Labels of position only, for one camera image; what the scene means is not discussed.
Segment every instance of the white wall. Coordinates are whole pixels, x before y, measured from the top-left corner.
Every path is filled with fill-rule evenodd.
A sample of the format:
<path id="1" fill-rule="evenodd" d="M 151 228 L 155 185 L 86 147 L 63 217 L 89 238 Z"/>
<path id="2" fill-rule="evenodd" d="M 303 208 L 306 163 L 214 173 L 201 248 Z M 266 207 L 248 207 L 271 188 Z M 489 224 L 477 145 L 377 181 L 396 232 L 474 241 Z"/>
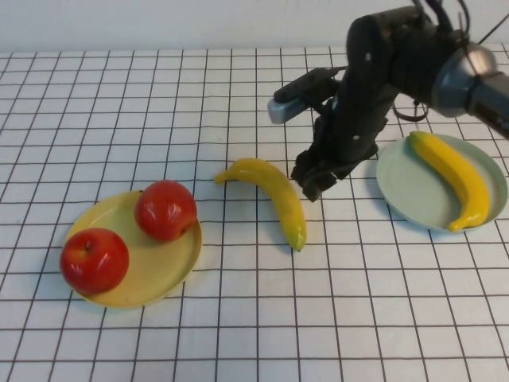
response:
<path id="1" fill-rule="evenodd" d="M 451 15 L 457 14 L 456 0 L 444 3 Z M 509 11 L 508 0 L 467 3 L 474 39 Z M 354 18 L 410 4 L 410 0 L 2 0 L 0 51 L 342 45 Z M 501 41 L 509 41 L 509 21 L 490 40 Z"/>

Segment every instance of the apple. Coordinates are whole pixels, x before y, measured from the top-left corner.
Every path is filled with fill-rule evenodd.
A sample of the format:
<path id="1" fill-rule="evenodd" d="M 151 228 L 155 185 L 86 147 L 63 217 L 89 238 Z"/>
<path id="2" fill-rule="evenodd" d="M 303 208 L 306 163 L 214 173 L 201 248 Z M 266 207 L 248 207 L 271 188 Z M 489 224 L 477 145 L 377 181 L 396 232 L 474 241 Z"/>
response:
<path id="1" fill-rule="evenodd" d="M 122 238 L 106 228 L 87 228 L 65 243 L 60 272 L 80 294 L 98 294 L 117 287 L 129 267 L 129 250 Z"/>
<path id="2" fill-rule="evenodd" d="M 196 223 L 196 202 L 179 182 L 155 181 L 141 192 L 134 206 L 134 219 L 149 237 L 171 242 L 181 238 Z"/>

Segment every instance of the white grid tablecloth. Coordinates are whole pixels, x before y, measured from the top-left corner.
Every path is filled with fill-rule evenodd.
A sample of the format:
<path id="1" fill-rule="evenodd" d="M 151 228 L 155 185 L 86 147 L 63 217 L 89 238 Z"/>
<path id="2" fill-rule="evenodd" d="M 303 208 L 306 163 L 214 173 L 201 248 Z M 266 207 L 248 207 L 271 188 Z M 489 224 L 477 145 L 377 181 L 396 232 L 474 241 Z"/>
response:
<path id="1" fill-rule="evenodd" d="M 213 183 L 246 156 L 289 173 L 316 115 L 275 126 L 267 101 L 343 64 L 342 48 L 1 55 L 0 381 L 508 381 L 509 214 L 467 235 L 416 228 L 382 199 L 373 158 L 303 201 L 309 243 L 292 253 L 266 194 Z M 473 118 L 388 118 L 381 147 L 449 134 L 508 175 L 509 142 Z M 72 294 L 58 269 L 72 222 L 164 177 L 203 222 L 186 283 L 133 310 Z"/>

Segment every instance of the plate rim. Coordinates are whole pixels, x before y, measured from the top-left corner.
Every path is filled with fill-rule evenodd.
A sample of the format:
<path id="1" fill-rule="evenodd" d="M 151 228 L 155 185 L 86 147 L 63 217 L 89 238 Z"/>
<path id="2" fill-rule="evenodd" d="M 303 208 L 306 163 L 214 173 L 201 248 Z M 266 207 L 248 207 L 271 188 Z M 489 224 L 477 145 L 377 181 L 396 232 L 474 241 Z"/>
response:
<path id="1" fill-rule="evenodd" d="M 493 177 L 501 177 L 504 179 L 502 187 L 503 187 L 503 192 L 505 194 L 505 198 L 503 199 L 503 202 L 501 204 L 501 209 L 491 219 L 486 220 L 485 222 L 483 222 L 481 225 L 479 225 L 477 227 L 463 228 L 463 229 L 459 230 L 458 232 L 451 232 L 448 229 L 443 228 L 443 227 L 424 224 L 419 220 L 409 217 L 407 214 L 402 212 L 399 208 L 395 207 L 394 204 L 387 197 L 387 193 L 384 192 L 384 189 L 381 186 L 380 179 L 382 178 L 382 174 L 381 174 L 382 170 L 381 170 L 381 166 L 379 166 L 379 163 L 383 160 L 385 153 L 387 152 L 388 149 L 390 149 L 390 148 L 394 149 L 396 146 L 401 146 L 401 145 L 405 144 L 405 142 L 409 139 L 408 136 L 397 139 L 397 140 L 391 142 L 389 145 L 383 147 L 380 150 L 379 158 L 376 163 L 375 177 L 376 177 L 376 182 L 380 189 L 380 192 L 383 195 L 383 199 L 387 202 L 387 204 L 389 204 L 389 206 L 395 212 L 397 212 L 399 215 L 401 215 L 401 217 L 403 219 L 409 221 L 412 224 L 417 225 L 418 227 L 425 228 L 425 229 L 428 229 L 430 231 L 435 231 L 435 232 L 445 232 L 445 233 L 449 233 L 449 234 L 455 234 L 455 233 L 461 234 L 461 233 L 465 233 L 465 232 L 471 232 L 471 231 L 476 230 L 480 227 L 483 227 L 486 224 L 491 223 L 492 221 L 495 221 L 497 219 L 497 217 L 500 215 L 500 213 L 502 213 L 503 210 L 506 208 L 507 201 L 509 200 L 509 185 L 507 183 L 508 180 L 507 180 L 507 177 L 504 175 L 502 169 L 500 169 L 499 165 L 493 160 L 493 158 L 488 153 L 486 153 L 484 150 L 480 149 L 478 146 L 474 145 L 473 143 L 470 143 L 469 141 L 462 139 L 462 138 L 454 137 L 452 135 L 435 134 L 435 133 L 432 133 L 432 134 L 439 138 L 443 138 L 444 140 L 450 139 L 452 141 L 456 141 L 456 142 L 460 143 L 460 145 L 464 145 L 464 146 L 468 147 L 469 149 L 475 151 L 476 154 L 478 154 L 479 156 L 484 157 L 485 162 L 489 163 L 491 165 L 491 167 L 493 168 L 493 170 L 496 172 L 496 173 L 494 173 L 494 171 L 488 169 L 489 173 L 491 173 Z"/>
<path id="2" fill-rule="evenodd" d="M 103 207 L 104 205 L 108 205 L 108 204 L 115 205 L 115 204 L 122 202 L 126 199 L 128 200 L 129 197 L 134 197 L 135 194 L 141 195 L 142 191 L 143 190 L 141 190 L 141 189 L 135 189 L 135 190 L 125 191 L 125 192 L 121 192 L 121 193 L 116 193 L 115 195 L 111 195 L 109 197 L 102 199 L 101 201 L 97 201 L 96 203 L 94 203 L 94 205 L 92 205 L 91 207 L 86 209 L 84 212 L 82 212 L 80 214 L 80 216 L 78 216 L 78 218 L 74 221 L 74 223 L 72 223 L 70 229 L 68 230 L 68 232 L 65 236 L 63 246 L 65 245 L 65 243 L 68 242 L 68 240 L 73 235 L 75 235 L 77 232 L 79 232 L 81 230 L 80 229 L 80 230 L 76 231 L 76 227 L 80 224 L 80 221 L 83 221 L 87 218 L 93 218 L 94 216 L 98 216 L 98 213 L 96 212 L 97 209 L 101 209 L 101 207 Z M 173 286 L 171 286 L 169 289 L 167 289 L 161 295 L 158 295 L 157 297 L 147 299 L 142 303 L 136 302 L 136 303 L 132 303 L 132 304 L 110 305 L 110 304 L 103 304 L 101 302 L 98 302 L 95 299 L 93 299 L 93 297 L 83 295 L 80 292 L 78 292 L 76 289 L 74 289 L 71 285 L 69 285 L 68 283 L 66 283 L 66 284 L 73 290 L 74 293 L 76 293 L 78 296 L 80 296 L 85 301 L 95 304 L 97 306 L 108 308 L 108 309 L 118 309 L 118 310 L 136 309 L 136 308 L 140 308 L 143 306 L 148 306 L 148 305 L 154 304 L 155 302 L 159 302 L 159 301 L 163 300 L 173 290 L 177 289 L 192 274 L 192 272 L 194 271 L 194 269 L 198 263 L 198 260 L 200 259 L 201 251 L 203 248 L 203 229 L 201 226 L 200 219 L 198 217 L 196 218 L 196 222 L 193 225 L 192 231 L 194 231 L 193 235 L 197 236 L 197 238 L 194 239 L 194 241 L 195 241 L 194 246 L 196 247 L 196 250 L 193 251 L 196 253 L 196 255 L 193 256 L 194 260 L 190 264 L 188 271 L 178 280 L 178 282 L 175 283 Z"/>

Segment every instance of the plastic fruit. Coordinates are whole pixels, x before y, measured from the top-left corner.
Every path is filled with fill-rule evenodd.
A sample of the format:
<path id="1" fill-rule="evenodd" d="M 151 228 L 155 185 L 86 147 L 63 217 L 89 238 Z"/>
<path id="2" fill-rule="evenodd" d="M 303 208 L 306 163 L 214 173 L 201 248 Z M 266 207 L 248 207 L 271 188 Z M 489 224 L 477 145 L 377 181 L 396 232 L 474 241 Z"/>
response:
<path id="1" fill-rule="evenodd" d="M 80 294 L 98 294 L 117 287 L 129 267 L 129 251 L 122 238 L 106 228 L 87 228 L 65 243 L 60 272 Z"/>
<path id="2" fill-rule="evenodd" d="M 484 223 L 490 210 L 490 196 L 488 187 L 476 168 L 433 134 L 412 131 L 410 145 L 419 157 L 453 187 L 461 202 L 460 215 L 449 224 L 449 231 L 458 232 Z"/>
<path id="3" fill-rule="evenodd" d="M 296 251 L 305 246 L 307 232 L 301 201 L 284 173 L 262 159 L 242 158 L 214 178 L 215 183 L 232 180 L 245 181 L 263 189 L 274 204 L 289 245 Z"/>
<path id="4" fill-rule="evenodd" d="M 177 181 L 156 181 L 142 191 L 134 206 L 134 219 L 148 236 L 162 242 L 181 238 L 197 219 L 192 194 Z"/>

